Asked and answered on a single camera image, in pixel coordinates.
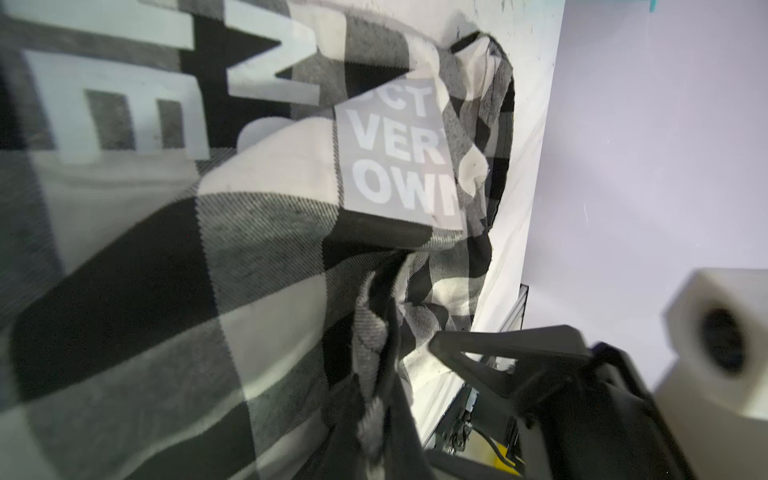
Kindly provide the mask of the black white checkered shirt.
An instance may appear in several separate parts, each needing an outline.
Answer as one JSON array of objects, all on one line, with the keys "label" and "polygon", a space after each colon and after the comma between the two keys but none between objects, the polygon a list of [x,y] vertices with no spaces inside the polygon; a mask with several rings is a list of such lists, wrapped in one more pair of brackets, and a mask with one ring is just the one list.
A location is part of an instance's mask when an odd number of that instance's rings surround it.
[{"label": "black white checkered shirt", "polygon": [[1,475],[294,479],[357,377],[384,479],[491,261],[513,69],[293,1],[1,5]]}]

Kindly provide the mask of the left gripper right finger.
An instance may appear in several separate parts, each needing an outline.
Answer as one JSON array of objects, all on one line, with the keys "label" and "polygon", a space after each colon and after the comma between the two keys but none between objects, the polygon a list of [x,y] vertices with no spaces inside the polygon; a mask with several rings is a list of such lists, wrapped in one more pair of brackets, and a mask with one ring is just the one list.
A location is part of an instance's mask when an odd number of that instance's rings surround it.
[{"label": "left gripper right finger", "polygon": [[396,362],[384,363],[380,379],[384,406],[382,468],[384,479],[434,479],[425,457]]}]

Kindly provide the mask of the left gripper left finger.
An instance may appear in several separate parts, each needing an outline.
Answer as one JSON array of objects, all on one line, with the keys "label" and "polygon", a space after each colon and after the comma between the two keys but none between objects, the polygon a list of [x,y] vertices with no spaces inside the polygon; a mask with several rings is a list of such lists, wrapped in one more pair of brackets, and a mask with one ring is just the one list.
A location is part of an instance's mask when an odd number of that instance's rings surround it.
[{"label": "left gripper left finger", "polygon": [[294,479],[367,479],[372,459],[372,400],[357,377],[341,390],[341,412],[327,438]]}]

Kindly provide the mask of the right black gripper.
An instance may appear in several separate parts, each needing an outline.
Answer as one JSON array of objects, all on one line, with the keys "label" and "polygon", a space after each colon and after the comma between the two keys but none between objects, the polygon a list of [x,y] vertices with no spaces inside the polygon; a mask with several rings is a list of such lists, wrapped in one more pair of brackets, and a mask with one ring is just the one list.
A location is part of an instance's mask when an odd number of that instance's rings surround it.
[{"label": "right black gripper", "polygon": [[694,479],[629,355],[567,325],[441,331],[429,350],[518,422],[524,479]]}]

